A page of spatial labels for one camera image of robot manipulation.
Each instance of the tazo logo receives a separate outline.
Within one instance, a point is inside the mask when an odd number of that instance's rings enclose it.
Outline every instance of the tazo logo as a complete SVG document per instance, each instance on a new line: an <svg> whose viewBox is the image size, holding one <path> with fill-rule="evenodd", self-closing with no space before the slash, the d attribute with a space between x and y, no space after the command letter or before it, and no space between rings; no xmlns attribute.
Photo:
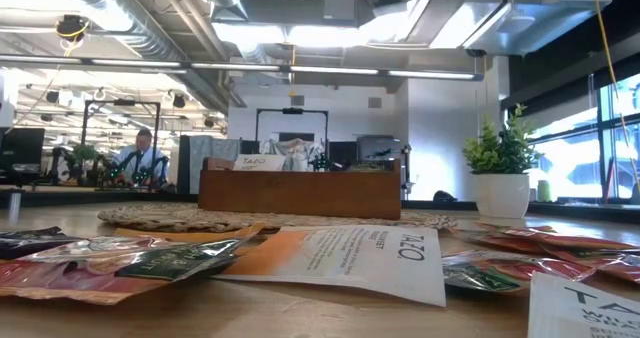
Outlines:
<svg viewBox="0 0 640 338"><path fill-rule="evenodd" d="M411 259L415 261L424 260L424 236L402 235L398 258Z"/></svg>

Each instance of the man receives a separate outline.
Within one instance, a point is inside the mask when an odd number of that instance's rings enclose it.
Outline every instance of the man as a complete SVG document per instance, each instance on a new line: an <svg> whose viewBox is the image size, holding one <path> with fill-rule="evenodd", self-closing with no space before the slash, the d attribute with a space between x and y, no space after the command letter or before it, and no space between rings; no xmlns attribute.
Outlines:
<svg viewBox="0 0 640 338"><path fill-rule="evenodd" d="M122 148L120 153L114 158L114 164L118 165L124 162L127 157L133 152L140 152L142 157L140 157L140 163L138 166L138 173L142 171L143 168L148 169L153 164L153 150L151 148L151 142L153 141L153 136L151 135L151 131L142 128L136 135L136 144L128 147ZM162 152L159 149L156 149L156 159L164 157ZM133 182L133 172L136 167L136 157L133 157L129 163L122 170L122 174L127 182ZM162 174L162 162L159 162L153 172L153 179L156 180L160 178Z"/></svg>

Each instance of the wooden planter box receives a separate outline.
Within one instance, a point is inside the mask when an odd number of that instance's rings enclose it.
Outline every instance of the wooden planter box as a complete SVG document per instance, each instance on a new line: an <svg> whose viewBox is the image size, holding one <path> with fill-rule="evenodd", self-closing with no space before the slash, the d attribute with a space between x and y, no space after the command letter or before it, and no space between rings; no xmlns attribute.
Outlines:
<svg viewBox="0 0 640 338"><path fill-rule="evenodd" d="M386 172L203 170L198 207L211 211L400 219L400 161Z"/></svg>

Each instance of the person sitting at desk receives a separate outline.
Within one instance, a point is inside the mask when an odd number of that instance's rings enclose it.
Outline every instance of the person sitting at desk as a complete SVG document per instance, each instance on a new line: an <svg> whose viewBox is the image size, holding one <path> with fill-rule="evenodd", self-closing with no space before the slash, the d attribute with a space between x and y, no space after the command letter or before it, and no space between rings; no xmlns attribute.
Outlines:
<svg viewBox="0 0 640 338"><path fill-rule="evenodd" d="M151 167L151 165L153 164L153 150L150 149L152 139L153 139L153 135L151 135L150 130L146 128L140 129L140 131L136 135L136 144L122 148L120 153L118 153L118 155L115 156L114 163L116 165L121 164L127 159L127 157L129 157L131 153L140 152L142 156L140 157L140 163L138 165L138 173L140 173L143 170L143 168L149 169L149 167ZM156 157L155 157L156 160L162 157L164 157L164 155L162 154L162 152L160 152L159 149L156 148ZM129 161L129 163L127 163L126 167L123 167L122 169L121 174L124 175L126 182L133 182L133 173L135 172L136 160L137 160L136 157L133 157ZM166 166L165 166L164 172L162 171L162 168L163 168L163 165L161 162L159 162L155 166L155 169L153 170L154 181L160 178L161 176L166 177L166 173L167 173Z"/></svg>

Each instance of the computer monitor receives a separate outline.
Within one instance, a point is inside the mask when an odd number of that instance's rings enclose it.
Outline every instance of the computer monitor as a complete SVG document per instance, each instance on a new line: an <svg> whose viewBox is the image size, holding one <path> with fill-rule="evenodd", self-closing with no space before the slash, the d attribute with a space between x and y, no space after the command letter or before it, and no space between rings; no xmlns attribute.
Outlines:
<svg viewBox="0 0 640 338"><path fill-rule="evenodd" d="M0 162L13 167L22 175L23 183L37 179L40 176L42 164L42 146L44 145L43 128L16 128L5 133L8 128L2 128L0 143ZM6 172L2 172L0 183L13 184Z"/></svg>

